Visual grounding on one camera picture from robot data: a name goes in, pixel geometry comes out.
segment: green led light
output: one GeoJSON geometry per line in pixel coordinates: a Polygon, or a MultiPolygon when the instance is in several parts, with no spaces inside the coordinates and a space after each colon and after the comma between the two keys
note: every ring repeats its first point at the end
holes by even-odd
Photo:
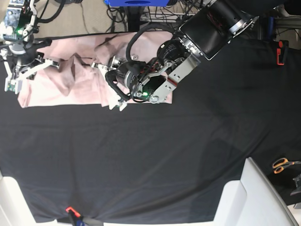
{"type": "Polygon", "coordinates": [[[22,35],[23,34],[23,30],[18,30],[17,33],[20,34],[20,35],[22,35]]]}

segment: pink cloth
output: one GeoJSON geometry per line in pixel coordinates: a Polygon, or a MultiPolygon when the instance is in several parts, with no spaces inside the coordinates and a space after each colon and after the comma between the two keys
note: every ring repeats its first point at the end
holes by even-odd
{"type": "MultiPolygon", "coordinates": [[[[106,65],[113,55],[125,57],[133,35],[104,34],[54,40],[50,47],[40,49],[40,52],[45,53],[44,58],[61,59],[60,71],[48,67],[39,71],[33,81],[25,80],[18,97],[20,106],[110,105],[116,94],[112,93],[98,69],[82,66],[82,62],[106,65]]],[[[167,32],[146,32],[133,45],[131,53],[138,55],[139,61],[148,62],[156,56],[159,46],[170,38],[171,34],[167,32]]],[[[172,95],[166,102],[172,102],[172,95]]]]}

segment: scissors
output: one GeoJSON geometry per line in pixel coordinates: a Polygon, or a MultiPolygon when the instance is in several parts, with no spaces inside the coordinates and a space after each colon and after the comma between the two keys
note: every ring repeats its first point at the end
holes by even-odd
{"type": "Polygon", "coordinates": [[[301,161],[288,161],[287,158],[281,158],[274,162],[272,167],[274,169],[274,173],[278,174],[284,171],[287,167],[297,164],[301,164],[301,161]]]}

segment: wrinkled cloth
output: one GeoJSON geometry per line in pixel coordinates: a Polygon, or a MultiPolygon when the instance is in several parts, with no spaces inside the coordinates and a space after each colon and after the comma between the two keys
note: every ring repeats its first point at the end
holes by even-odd
{"type": "MultiPolygon", "coordinates": [[[[31,106],[88,105],[108,106],[116,93],[92,62],[107,64],[113,55],[125,57],[128,42],[135,33],[103,34],[54,40],[39,51],[44,58],[61,59],[61,68],[48,67],[37,72],[34,80],[25,80],[18,101],[22,108],[31,106]]],[[[133,45],[131,54],[139,61],[150,61],[171,38],[167,32],[146,32],[133,45]]],[[[172,94],[166,100],[171,104],[172,94]]]]}

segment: blue box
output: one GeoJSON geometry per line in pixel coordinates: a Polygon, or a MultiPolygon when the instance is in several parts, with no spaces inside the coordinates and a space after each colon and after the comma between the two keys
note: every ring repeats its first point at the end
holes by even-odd
{"type": "Polygon", "coordinates": [[[105,0],[104,3],[112,6],[162,6],[165,7],[169,0],[105,0]]]}

